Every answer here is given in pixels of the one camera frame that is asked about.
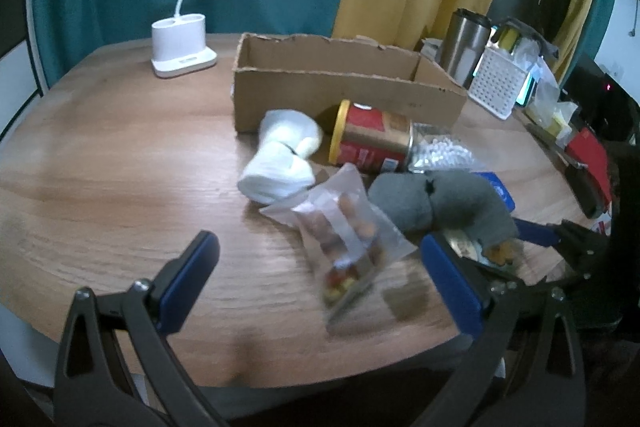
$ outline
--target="snack packet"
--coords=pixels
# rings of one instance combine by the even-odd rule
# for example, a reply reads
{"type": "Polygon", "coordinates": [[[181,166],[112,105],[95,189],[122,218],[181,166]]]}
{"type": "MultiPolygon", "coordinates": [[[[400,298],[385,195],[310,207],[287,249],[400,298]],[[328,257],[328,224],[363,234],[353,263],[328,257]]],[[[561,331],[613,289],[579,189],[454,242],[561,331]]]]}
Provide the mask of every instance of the snack packet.
{"type": "Polygon", "coordinates": [[[260,210],[300,230],[319,296],[331,319],[386,266],[415,251],[371,204],[356,167],[260,210]]]}

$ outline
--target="white plastic holder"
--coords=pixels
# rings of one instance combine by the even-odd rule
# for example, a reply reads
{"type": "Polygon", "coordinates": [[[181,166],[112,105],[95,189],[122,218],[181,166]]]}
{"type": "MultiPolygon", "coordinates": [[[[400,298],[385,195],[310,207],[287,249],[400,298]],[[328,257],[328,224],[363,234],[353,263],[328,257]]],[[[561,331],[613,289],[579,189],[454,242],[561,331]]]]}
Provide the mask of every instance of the white plastic holder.
{"type": "Polygon", "coordinates": [[[201,13],[154,22],[151,41],[151,64],[160,78],[203,70],[218,60],[217,53],[207,47],[205,17],[201,13]]]}

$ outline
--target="wooden table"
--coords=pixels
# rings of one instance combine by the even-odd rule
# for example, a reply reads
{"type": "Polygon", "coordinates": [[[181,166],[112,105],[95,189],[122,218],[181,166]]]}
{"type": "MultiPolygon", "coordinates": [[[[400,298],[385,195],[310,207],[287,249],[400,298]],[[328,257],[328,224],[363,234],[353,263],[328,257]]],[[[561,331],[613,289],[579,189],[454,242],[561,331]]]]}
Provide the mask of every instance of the wooden table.
{"type": "MultiPolygon", "coordinates": [[[[458,331],[418,257],[387,269],[326,327],[299,235],[236,189],[254,153],[233,130],[238,36],[210,36],[212,69],[152,72],[149,41],[105,46],[73,68],[0,155],[0,299],[59,340],[73,292],[125,290],[153,277],[198,230],[222,255],[183,330],[170,338],[199,385],[254,387],[344,377],[405,359],[458,331]]],[[[564,178],[514,118],[469,102],[456,131],[500,175],[515,215],[585,223],[564,178]]],[[[528,248],[518,272],[541,279],[560,260],[528,248]]],[[[137,367],[132,349],[124,350],[137,367]]]]}

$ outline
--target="cardboard box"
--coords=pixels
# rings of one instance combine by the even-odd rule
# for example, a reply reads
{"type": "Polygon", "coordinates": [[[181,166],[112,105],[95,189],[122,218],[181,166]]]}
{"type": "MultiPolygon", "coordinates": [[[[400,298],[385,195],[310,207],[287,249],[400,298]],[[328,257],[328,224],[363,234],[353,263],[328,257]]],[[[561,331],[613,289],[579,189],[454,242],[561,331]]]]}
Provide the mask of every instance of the cardboard box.
{"type": "Polygon", "coordinates": [[[255,132],[268,110],[286,108],[331,133],[332,111],[344,98],[451,127],[466,90],[437,64],[402,48],[314,35],[242,35],[234,63],[236,131],[255,132]]]}

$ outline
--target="barcode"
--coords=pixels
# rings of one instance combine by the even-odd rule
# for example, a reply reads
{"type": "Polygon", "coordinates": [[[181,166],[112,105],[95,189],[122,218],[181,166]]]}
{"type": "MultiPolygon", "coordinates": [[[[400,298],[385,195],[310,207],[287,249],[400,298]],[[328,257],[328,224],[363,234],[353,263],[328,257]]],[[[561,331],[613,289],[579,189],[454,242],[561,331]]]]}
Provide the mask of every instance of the barcode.
{"type": "Polygon", "coordinates": [[[394,172],[398,168],[398,160],[392,160],[391,158],[385,158],[382,162],[380,172],[394,172]]]}

